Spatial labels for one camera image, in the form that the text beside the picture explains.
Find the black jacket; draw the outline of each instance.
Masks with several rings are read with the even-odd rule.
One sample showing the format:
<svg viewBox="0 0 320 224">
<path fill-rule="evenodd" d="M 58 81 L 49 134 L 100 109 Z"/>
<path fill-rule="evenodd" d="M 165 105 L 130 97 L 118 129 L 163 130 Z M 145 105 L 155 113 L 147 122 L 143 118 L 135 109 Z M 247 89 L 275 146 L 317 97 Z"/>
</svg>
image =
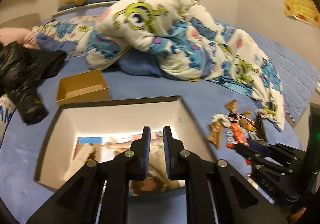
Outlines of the black jacket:
<svg viewBox="0 0 320 224">
<path fill-rule="evenodd" d="M 27 49 L 16 42 L 6 47 L 0 44 L 0 95 L 7 93 L 25 123 L 38 123 L 48 115 L 36 87 L 43 79 L 56 76 L 65 58 L 60 50 Z"/>
</svg>

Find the pivot bolt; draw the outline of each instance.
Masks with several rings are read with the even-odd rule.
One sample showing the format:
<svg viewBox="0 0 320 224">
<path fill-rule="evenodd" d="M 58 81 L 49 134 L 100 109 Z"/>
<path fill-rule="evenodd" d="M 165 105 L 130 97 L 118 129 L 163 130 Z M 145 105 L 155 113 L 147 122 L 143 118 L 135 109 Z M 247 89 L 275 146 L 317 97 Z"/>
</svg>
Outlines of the pivot bolt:
<svg viewBox="0 0 320 224">
<path fill-rule="evenodd" d="M 125 151 L 124 152 L 124 155 L 126 156 L 126 157 L 133 157 L 134 156 L 134 151 L 132 151 L 132 150 L 128 150 L 128 151 Z"/>
<path fill-rule="evenodd" d="M 87 162 L 87 166 L 90 168 L 93 168 L 97 165 L 97 161 L 96 160 L 90 160 Z"/>
<path fill-rule="evenodd" d="M 225 167 L 227 167 L 228 163 L 225 160 L 219 160 L 217 162 L 217 165 L 220 166 L 221 168 L 225 168 Z"/>
<path fill-rule="evenodd" d="M 183 157 L 188 157 L 190 155 L 190 152 L 188 150 L 181 150 L 180 155 Z"/>
</svg>

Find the pillow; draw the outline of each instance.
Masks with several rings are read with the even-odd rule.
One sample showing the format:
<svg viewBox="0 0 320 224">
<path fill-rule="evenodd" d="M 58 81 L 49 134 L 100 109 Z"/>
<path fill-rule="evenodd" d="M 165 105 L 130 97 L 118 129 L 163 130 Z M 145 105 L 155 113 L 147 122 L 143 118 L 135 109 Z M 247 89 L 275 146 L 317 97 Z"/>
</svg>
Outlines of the pillow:
<svg viewBox="0 0 320 224">
<path fill-rule="evenodd" d="M 132 48 L 118 60 L 118 63 L 120 69 L 128 74 L 164 76 L 164 72 L 158 66 L 156 56 L 152 53 Z"/>
<path fill-rule="evenodd" d="M 25 48 L 40 49 L 34 33 L 29 29 L 10 27 L 0 29 L 0 42 L 4 46 L 13 41 L 23 45 Z"/>
</svg>

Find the blue gripper pad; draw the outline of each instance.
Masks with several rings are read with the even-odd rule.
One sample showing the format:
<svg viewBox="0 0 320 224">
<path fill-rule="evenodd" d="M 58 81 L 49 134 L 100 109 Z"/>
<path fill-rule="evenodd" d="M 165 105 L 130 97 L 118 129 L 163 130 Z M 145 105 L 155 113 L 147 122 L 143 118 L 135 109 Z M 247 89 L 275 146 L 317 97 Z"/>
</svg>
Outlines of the blue gripper pad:
<svg viewBox="0 0 320 224">
<path fill-rule="evenodd" d="M 180 151 L 184 150 L 180 140 L 173 139 L 170 126 L 163 128 L 163 144 L 165 164 L 170 180 L 182 180 L 186 173 L 186 166 L 178 160 Z"/>
<path fill-rule="evenodd" d="M 149 152 L 150 152 L 150 127 L 143 128 L 141 139 L 132 142 L 130 150 L 137 157 L 136 165 L 130 167 L 129 172 L 134 176 L 133 180 L 144 180 L 148 174 Z"/>
</svg>

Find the cardboard box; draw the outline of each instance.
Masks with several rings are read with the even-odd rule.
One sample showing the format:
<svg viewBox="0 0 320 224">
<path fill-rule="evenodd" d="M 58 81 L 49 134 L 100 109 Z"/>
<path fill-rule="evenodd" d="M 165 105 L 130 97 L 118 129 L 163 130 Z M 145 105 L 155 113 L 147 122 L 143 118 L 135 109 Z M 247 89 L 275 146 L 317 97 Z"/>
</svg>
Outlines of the cardboard box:
<svg viewBox="0 0 320 224">
<path fill-rule="evenodd" d="M 57 104 L 110 100 L 109 86 L 100 70 L 88 71 L 59 81 Z"/>
<path fill-rule="evenodd" d="M 63 177 L 79 138 L 99 137 L 105 149 L 110 146 L 106 141 L 109 137 L 127 135 L 130 141 L 139 138 L 135 135 L 141 134 L 144 126 L 151 132 L 170 126 L 173 137 L 181 140 L 185 149 L 204 160 L 215 160 L 206 136 L 180 96 L 65 104 L 59 107 L 47 131 L 35 181 L 59 189 L 65 183 Z M 112 159 L 105 153 L 108 150 L 101 151 L 100 158 L 104 159 L 100 162 Z"/>
</svg>

